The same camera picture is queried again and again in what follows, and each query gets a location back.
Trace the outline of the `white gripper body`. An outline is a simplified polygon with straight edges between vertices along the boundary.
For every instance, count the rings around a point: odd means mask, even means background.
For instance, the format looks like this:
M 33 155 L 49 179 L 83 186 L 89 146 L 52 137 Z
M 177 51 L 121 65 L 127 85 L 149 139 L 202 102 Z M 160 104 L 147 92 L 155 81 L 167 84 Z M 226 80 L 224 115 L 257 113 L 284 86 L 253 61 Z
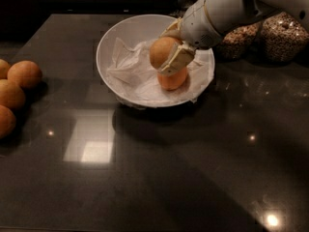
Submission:
M 200 49 L 212 48 L 223 39 L 211 23 L 206 0 L 198 0 L 186 10 L 181 21 L 180 34 L 184 42 Z

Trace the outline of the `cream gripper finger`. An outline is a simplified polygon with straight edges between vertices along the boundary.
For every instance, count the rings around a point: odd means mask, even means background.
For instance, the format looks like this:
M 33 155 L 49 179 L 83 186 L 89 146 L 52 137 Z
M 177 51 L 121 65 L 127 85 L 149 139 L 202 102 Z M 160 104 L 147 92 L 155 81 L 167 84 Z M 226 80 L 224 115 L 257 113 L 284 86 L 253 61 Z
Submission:
M 182 20 L 177 18 L 161 33 L 160 37 L 172 37 L 180 40 L 182 38 L 181 24 Z
M 174 43 L 167 60 L 158 68 L 162 75 L 173 75 L 190 64 L 196 48 L 188 43 Z

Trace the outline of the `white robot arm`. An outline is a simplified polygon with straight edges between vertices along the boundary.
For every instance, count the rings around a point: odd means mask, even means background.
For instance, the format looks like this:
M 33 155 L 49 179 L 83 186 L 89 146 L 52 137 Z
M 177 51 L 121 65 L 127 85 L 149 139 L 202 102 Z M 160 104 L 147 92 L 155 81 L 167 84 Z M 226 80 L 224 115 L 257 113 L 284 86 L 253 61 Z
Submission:
M 212 48 L 234 29 L 282 12 L 309 29 L 309 0 L 198 0 L 162 33 L 183 42 L 172 47 L 158 71 L 177 73 L 193 61 L 196 50 Z

